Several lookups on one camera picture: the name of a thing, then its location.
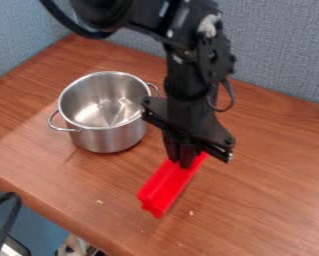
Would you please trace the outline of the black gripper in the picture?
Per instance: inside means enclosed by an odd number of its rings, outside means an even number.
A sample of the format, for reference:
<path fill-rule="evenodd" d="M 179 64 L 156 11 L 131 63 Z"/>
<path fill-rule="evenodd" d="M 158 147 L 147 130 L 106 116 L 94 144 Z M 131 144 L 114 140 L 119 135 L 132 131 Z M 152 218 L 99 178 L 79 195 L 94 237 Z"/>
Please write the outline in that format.
<path fill-rule="evenodd" d="M 142 106 L 142 118 L 162 130 L 168 159 L 180 161 L 182 168 L 190 168 L 203 152 L 223 162 L 233 159 L 235 138 L 214 114 L 209 97 L 183 101 L 146 96 Z"/>

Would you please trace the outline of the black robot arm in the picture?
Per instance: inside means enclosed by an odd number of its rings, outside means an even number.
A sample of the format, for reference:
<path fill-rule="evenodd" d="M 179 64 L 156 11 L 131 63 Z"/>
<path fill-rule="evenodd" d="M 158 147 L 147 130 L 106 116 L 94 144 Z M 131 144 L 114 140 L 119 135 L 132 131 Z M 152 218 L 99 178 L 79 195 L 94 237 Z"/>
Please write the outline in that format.
<path fill-rule="evenodd" d="M 164 48 L 167 76 L 163 97 L 142 101 L 143 120 L 162 130 L 168 159 L 187 168 L 203 153 L 227 162 L 235 137 L 217 115 L 218 90 L 234 92 L 229 76 L 237 57 L 214 0 L 68 0 L 79 19 L 54 0 L 39 0 L 67 29 L 104 39 L 122 28 L 143 33 Z"/>

